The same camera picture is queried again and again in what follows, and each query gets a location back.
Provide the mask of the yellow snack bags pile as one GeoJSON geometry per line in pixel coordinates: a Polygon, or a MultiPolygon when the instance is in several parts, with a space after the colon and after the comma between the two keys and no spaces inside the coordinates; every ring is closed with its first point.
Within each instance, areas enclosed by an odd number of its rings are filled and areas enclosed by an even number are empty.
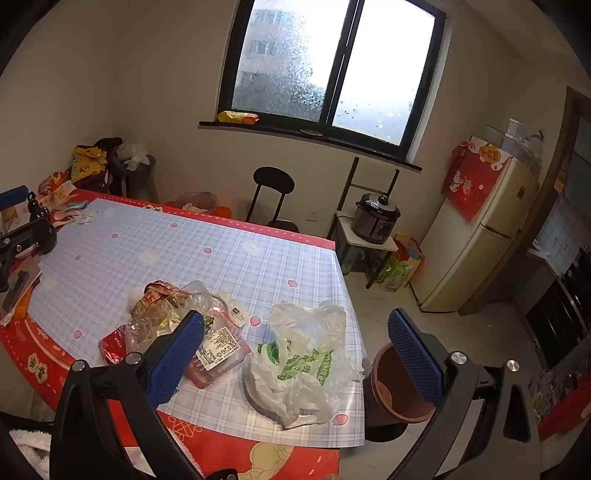
{"type": "Polygon", "coordinates": [[[71,182],[80,188],[85,184],[103,185],[107,176],[107,155],[98,147],[77,146],[70,168],[71,182]]]}

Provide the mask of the clear plastic container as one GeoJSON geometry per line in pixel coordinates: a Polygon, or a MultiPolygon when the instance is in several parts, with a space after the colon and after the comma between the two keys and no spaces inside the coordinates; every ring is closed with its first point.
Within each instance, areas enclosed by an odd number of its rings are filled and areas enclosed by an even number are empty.
{"type": "Polygon", "coordinates": [[[193,281],[182,288],[174,288],[164,300],[165,319],[169,324],[179,323],[189,311],[205,316],[213,306],[213,297],[204,283],[193,281]]]}

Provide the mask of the yellow snack packet on sill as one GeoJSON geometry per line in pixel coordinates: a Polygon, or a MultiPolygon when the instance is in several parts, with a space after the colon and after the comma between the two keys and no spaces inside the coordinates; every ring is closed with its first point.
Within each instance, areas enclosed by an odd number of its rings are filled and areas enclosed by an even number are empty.
{"type": "Polygon", "coordinates": [[[217,120],[228,124],[256,125],[259,116],[253,113],[224,110],[217,114],[217,120]]]}

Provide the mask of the electric pressure cooker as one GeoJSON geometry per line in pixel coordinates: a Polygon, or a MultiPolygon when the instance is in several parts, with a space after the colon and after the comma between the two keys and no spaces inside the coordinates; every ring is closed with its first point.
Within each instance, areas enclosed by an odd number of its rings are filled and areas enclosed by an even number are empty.
{"type": "Polygon", "coordinates": [[[384,244],[400,216],[401,211],[386,195],[366,193],[356,202],[352,230],[369,243],[384,244]]]}

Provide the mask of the black framed window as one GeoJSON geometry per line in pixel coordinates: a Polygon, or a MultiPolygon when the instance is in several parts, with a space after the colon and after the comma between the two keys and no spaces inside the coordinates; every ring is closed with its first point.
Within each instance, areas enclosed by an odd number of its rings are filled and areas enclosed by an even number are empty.
{"type": "Polygon", "coordinates": [[[446,23],[433,1],[240,1],[216,111],[413,169],[446,23]]]}

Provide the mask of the brown plastic trash bin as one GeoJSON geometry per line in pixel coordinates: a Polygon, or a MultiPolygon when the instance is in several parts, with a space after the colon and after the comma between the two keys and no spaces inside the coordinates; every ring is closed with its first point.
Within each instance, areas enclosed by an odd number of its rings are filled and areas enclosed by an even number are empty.
{"type": "Polygon", "coordinates": [[[370,375],[363,379],[363,398],[368,428],[422,423],[435,412],[435,406],[421,397],[392,344],[378,352],[370,375]]]}

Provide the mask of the white green plastic bag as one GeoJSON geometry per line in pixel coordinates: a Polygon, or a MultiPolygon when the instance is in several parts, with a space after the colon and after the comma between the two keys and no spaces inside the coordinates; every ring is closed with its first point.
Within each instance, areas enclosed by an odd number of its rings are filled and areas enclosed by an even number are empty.
{"type": "Polygon", "coordinates": [[[346,387],[363,378],[346,353],[346,310],[283,301],[271,307],[269,326],[273,340],[245,359],[249,399],[283,430],[329,422],[346,387]]]}

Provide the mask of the black kitchen stove counter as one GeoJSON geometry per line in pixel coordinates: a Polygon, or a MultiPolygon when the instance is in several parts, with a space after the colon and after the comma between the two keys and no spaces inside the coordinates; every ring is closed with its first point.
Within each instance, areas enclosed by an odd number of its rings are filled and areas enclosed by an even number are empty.
{"type": "Polygon", "coordinates": [[[515,297],[543,368],[578,362],[590,350],[590,248],[581,248],[564,273],[542,256],[526,257],[515,297]]]}

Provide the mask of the white printed packaging card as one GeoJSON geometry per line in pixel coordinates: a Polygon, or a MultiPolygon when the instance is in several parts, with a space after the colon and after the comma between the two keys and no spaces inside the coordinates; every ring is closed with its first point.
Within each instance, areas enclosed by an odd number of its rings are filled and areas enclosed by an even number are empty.
{"type": "Polygon", "coordinates": [[[249,320],[249,312],[247,312],[245,306],[224,291],[218,291],[216,296],[228,307],[229,317],[231,321],[235,323],[235,326],[237,328],[245,326],[246,322],[249,320]]]}

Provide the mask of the red-rimmed clear food tray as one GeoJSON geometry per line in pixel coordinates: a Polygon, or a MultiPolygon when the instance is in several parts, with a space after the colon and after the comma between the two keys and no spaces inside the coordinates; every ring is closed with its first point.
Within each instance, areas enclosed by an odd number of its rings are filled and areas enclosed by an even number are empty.
{"type": "Polygon", "coordinates": [[[231,321],[222,315],[204,316],[204,340],[191,358],[184,376],[204,389],[242,364],[250,353],[249,344],[231,321]]]}

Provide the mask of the small white side table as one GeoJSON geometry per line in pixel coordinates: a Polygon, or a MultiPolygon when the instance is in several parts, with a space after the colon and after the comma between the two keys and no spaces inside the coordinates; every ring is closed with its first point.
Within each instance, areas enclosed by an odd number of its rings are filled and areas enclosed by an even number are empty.
{"type": "Polygon", "coordinates": [[[342,242],[338,246],[339,264],[342,267],[342,275],[346,276],[353,268],[353,253],[352,248],[358,250],[370,250],[375,252],[383,252],[384,256],[381,258],[379,264],[372,264],[368,258],[365,259],[367,284],[366,288],[370,289],[378,280],[381,272],[387,266],[388,262],[398,251],[398,246],[392,237],[389,237],[384,244],[373,244],[363,240],[355,232],[353,232],[353,218],[346,215],[344,212],[338,210],[335,212],[335,231],[332,233],[335,237],[342,235],[342,242]]]}

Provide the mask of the black gourd-shaped bottle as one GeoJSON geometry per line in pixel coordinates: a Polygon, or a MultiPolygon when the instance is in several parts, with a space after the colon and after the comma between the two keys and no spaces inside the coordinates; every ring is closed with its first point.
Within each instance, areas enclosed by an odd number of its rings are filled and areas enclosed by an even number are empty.
{"type": "Polygon", "coordinates": [[[49,209],[42,206],[31,191],[28,192],[27,201],[31,244],[40,254],[48,254],[57,243],[57,232],[50,222],[49,209]]]}

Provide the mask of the colourful bags beside table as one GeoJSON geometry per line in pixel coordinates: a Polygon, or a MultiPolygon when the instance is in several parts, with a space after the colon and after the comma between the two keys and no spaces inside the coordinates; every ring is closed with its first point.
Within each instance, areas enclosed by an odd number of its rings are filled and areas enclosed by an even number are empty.
{"type": "Polygon", "coordinates": [[[394,234],[394,244],[398,250],[381,272],[381,287],[388,292],[406,287],[425,258],[419,243],[412,236],[394,234]]]}

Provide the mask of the red festive cloth on fridge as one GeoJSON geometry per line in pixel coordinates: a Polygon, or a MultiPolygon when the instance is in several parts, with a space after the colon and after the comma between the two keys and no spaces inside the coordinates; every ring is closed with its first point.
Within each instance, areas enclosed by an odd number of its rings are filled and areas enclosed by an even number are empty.
{"type": "Polygon", "coordinates": [[[452,151],[442,194],[468,222],[479,213],[511,156],[490,142],[471,136],[452,151]]]}

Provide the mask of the cream two-door refrigerator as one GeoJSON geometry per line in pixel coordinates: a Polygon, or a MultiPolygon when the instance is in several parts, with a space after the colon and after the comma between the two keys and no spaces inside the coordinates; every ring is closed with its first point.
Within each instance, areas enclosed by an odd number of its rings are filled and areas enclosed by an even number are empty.
{"type": "Polygon", "coordinates": [[[472,221],[444,202],[420,244],[424,260],[411,279],[422,311],[451,313],[466,303],[511,245],[538,188],[530,169],[511,159],[472,221]]]}

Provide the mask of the gold red snack wrapper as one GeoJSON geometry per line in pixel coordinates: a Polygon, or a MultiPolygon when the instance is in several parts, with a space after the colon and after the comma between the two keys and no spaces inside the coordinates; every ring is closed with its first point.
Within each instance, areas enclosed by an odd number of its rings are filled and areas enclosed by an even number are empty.
{"type": "Polygon", "coordinates": [[[158,334],[170,333],[186,314],[191,294],[169,282],[147,284],[131,309],[131,319],[144,320],[158,334]]]}

